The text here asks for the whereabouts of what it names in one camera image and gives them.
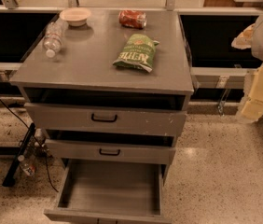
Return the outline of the green jalapeno chip bag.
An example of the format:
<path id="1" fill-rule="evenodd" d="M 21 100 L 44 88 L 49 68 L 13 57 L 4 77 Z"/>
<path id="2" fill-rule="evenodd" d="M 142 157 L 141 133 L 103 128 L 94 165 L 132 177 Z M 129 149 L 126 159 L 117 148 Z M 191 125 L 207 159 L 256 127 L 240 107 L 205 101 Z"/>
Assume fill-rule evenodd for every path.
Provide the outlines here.
<path id="1" fill-rule="evenodd" d="M 147 35 L 134 34 L 127 41 L 118 58 L 113 61 L 116 67 L 139 69 L 150 73 L 159 41 Z"/>

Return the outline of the grey drawer cabinet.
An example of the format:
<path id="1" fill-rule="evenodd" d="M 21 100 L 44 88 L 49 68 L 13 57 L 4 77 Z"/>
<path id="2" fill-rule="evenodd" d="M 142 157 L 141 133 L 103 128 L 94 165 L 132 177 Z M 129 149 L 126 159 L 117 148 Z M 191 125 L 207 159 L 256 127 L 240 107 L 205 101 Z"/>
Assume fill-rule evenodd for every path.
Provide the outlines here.
<path id="1" fill-rule="evenodd" d="M 177 13 L 150 11 L 143 30 L 124 28 L 115 11 L 95 10 L 86 25 L 67 28 L 64 49 L 36 46 L 11 79 L 26 103 L 185 111 L 193 92 Z M 134 34 L 159 41 L 150 73 L 113 61 Z M 47 130 L 47 140 L 174 147 L 180 136 Z"/>

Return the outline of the grey middle drawer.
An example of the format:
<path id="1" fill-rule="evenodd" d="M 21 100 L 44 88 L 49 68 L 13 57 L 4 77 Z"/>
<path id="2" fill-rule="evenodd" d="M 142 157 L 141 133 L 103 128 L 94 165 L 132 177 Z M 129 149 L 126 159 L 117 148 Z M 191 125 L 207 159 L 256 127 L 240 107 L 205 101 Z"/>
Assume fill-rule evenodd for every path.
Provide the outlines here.
<path id="1" fill-rule="evenodd" d="M 93 161 L 171 164 L 175 154 L 174 147 L 123 145 L 53 139 L 47 140 L 46 146 L 54 157 Z"/>

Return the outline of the grey open bottom drawer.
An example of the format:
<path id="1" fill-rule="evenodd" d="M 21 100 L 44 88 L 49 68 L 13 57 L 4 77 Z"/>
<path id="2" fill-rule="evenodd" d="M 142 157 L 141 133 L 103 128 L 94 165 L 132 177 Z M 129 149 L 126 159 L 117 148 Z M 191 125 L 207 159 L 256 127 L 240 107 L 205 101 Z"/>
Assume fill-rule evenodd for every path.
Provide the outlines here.
<path id="1" fill-rule="evenodd" d="M 171 224 L 161 210 L 162 184 L 159 164 L 71 160 L 44 214 L 70 224 Z"/>

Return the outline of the grey top drawer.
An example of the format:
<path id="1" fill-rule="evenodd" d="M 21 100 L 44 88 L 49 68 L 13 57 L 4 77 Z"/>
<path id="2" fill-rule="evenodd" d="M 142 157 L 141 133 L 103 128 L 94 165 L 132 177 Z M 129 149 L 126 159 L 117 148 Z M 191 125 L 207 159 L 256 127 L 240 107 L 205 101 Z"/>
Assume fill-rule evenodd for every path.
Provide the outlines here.
<path id="1" fill-rule="evenodd" d="M 47 130 L 178 136 L 185 111 L 26 103 L 37 127 Z"/>

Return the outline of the red crushed soda can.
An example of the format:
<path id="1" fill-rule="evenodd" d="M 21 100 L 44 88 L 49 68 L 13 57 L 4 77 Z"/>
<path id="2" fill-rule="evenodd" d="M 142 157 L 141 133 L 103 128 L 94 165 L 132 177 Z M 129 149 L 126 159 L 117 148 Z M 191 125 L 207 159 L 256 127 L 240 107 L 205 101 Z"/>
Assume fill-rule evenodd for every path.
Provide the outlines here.
<path id="1" fill-rule="evenodd" d="M 121 10 L 118 14 L 119 23 L 125 27 L 144 29 L 146 14 L 138 10 Z"/>

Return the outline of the beige paper bowl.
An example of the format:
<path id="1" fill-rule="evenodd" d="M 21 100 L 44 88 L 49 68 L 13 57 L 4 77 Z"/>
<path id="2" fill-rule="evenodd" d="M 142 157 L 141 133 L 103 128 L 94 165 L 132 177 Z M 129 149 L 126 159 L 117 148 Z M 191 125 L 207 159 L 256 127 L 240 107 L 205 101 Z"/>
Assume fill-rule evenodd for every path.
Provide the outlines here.
<path id="1" fill-rule="evenodd" d="M 60 18 L 69 25 L 78 27 L 86 24 L 91 12 L 84 7 L 69 7 L 60 13 Z"/>

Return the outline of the clear plastic water bottle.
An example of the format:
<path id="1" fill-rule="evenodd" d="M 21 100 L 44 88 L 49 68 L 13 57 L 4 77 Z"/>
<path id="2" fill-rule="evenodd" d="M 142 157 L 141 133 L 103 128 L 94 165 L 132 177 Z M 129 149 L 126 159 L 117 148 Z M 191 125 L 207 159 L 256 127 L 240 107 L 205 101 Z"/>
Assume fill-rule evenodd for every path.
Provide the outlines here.
<path id="1" fill-rule="evenodd" d="M 49 58 L 55 57 L 62 49 L 62 38 L 67 23 L 63 20 L 51 22 L 46 29 L 43 47 Z"/>

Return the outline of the plastic bottle on floor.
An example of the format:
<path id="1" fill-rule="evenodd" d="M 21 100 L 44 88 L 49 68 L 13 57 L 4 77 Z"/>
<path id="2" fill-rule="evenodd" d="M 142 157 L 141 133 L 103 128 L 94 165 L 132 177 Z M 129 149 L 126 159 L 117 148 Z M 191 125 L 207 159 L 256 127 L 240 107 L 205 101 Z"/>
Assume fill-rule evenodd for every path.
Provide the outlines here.
<path id="1" fill-rule="evenodd" d="M 18 157 L 18 161 L 24 173 L 26 173 L 28 176 L 33 176 L 35 174 L 35 166 L 24 155 L 20 155 Z"/>

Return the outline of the black leaning bar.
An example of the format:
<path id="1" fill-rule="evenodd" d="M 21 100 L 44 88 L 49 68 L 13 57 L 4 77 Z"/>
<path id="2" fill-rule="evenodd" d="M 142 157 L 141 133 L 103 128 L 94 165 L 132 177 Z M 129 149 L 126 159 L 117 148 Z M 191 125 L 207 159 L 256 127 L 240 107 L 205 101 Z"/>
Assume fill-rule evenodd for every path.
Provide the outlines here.
<path id="1" fill-rule="evenodd" d="M 10 168 L 2 184 L 3 187 L 12 187 L 15 184 L 14 174 L 16 173 L 17 168 L 19 167 L 20 164 L 18 157 L 24 154 L 24 151 L 28 147 L 28 144 L 31 138 L 34 136 L 34 134 L 35 134 L 35 125 L 32 123 L 28 128 L 28 131 L 20 144 L 19 151 L 15 155 L 13 162 L 10 165 Z"/>

